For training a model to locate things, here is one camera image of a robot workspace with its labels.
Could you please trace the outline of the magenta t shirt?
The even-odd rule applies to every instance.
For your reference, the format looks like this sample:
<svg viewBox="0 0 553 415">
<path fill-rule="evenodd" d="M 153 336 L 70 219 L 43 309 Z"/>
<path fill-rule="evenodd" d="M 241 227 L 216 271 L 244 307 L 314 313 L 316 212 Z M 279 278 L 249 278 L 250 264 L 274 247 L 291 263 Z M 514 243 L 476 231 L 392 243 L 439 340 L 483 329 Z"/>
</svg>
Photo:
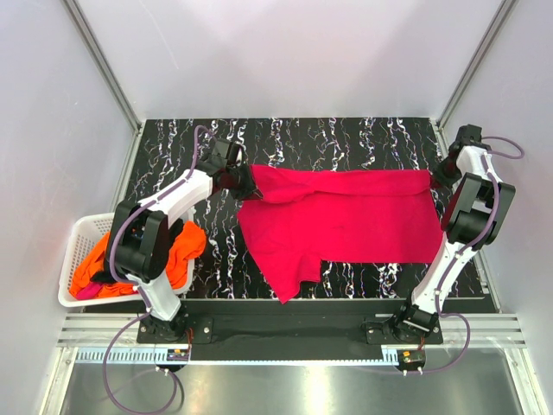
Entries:
<svg viewBox="0 0 553 415">
<path fill-rule="evenodd" d="M 429 264 L 442 243 L 426 170 L 251 172 L 261 197 L 244 201 L 238 223 L 281 303 L 319 282 L 324 261 Z"/>
</svg>

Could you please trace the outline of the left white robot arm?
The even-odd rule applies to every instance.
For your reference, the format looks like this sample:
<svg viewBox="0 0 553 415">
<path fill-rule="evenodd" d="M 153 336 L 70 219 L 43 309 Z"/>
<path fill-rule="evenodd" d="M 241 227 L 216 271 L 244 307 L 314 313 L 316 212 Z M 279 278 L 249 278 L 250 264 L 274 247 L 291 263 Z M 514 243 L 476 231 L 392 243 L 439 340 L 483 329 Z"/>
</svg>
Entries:
<svg viewBox="0 0 553 415">
<path fill-rule="evenodd" d="M 118 283 L 137 291 L 156 332 L 178 342 L 187 322 L 177 313 L 181 300 L 168 280 L 170 229 L 197 203 L 222 189 L 238 200 L 261 197 L 246 162 L 244 146 L 226 139 L 215 141 L 204 156 L 193 156 L 189 169 L 165 188 L 138 202 L 122 201 L 114 212 L 104 268 Z"/>
</svg>

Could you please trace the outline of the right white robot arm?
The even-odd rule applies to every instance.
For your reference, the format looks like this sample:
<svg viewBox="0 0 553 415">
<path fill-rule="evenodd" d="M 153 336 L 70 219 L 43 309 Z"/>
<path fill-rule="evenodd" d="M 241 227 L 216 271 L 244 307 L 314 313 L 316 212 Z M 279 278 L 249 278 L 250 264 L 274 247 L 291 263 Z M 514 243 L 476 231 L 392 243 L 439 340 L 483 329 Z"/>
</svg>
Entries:
<svg viewBox="0 0 553 415">
<path fill-rule="evenodd" d="M 400 342 L 418 342 L 438 327 L 442 307 L 465 265 L 484 246 L 492 244 L 503 226 L 516 194 L 493 167 L 493 157 L 521 159 L 493 150 L 479 126 L 459 128 L 448 155 L 433 172 L 442 186 L 456 185 L 442 217 L 442 243 L 423 281 L 410 293 L 401 308 L 387 322 Z"/>
</svg>

